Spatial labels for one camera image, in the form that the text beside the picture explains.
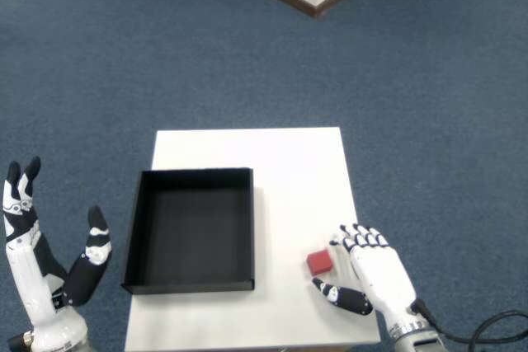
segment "white table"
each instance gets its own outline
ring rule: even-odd
[[[356,222],[339,128],[158,131],[153,169],[209,167],[254,170],[256,288],[133,296],[125,351],[378,342],[374,313],[329,304],[305,263]],[[358,289],[345,252],[330,253],[322,278]]]

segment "red block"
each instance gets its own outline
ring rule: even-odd
[[[326,249],[309,254],[306,262],[308,263],[312,276],[328,272],[333,267],[332,259]]]

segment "cable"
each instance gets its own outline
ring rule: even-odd
[[[510,342],[522,340],[528,336],[528,329],[526,329],[520,333],[515,334],[514,336],[509,337],[480,338],[480,336],[486,331],[486,329],[488,329],[492,324],[497,323],[501,319],[504,319],[505,317],[525,317],[528,319],[528,312],[525,311],[512,310],[498,313],[497,315],[490,317],[489,319],[484,321],[479,327],[477,327],[477,330],[473,333],[471,338],[462,338],[454,336],[451,333],[444,331],[442,328],[440,328],[438,326],[438,323],[436,322],[436,319],[432,316],[429,309],[427,309],[426,304],[420,298],[417,298],[411,304],[411,309],[415,313],[421,313],[423,317],[425,317],[427,321],[429,321],[431,326],[435,327],[438,332],[443,334],[446,338],[455,342],[459,342],[461,344],[469,344],[468,352],[474,352],[475,346],[477,344],[507,344]]]

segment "black tray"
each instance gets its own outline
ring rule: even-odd
[[[132,294],[253,290],[252,169],[142,172],[127,251]]]

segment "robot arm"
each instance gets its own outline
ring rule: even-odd
[[[32,183],[39,169],[40,161],[35,158],[21,177],[20,166],[12,162],[3,190],[7,259],[33,326],[53,320],[56,312],[51,296],[60,290],[66,275],[51,255],[33,208]]]
[[[383,314],[396,352],[446,352],[436,330],[422,315],[411,310],[417,296],[396,250],[374,228],[354,224],[341,226],[341,230],[345,237],[340,242],[332,241],[331,245],[345,247],[365,292],[364,306],[368,308],[366,304],[371,304]],[[358,304],[361,298],[356,295],[355,299]]]
[[[38,157],[22,175],[20,165],[12,162],[4,183],[7,259],[33,325],[9,345],[11,350],[31,345],[34,352],[78,350],[87,345],[87,327],[72,306],[87,302],[103,276],[111,258],[110,233],[101,210],[91,208],[86,248],[67,272],[54,258],[33,207],[33,180],[39,169]]]

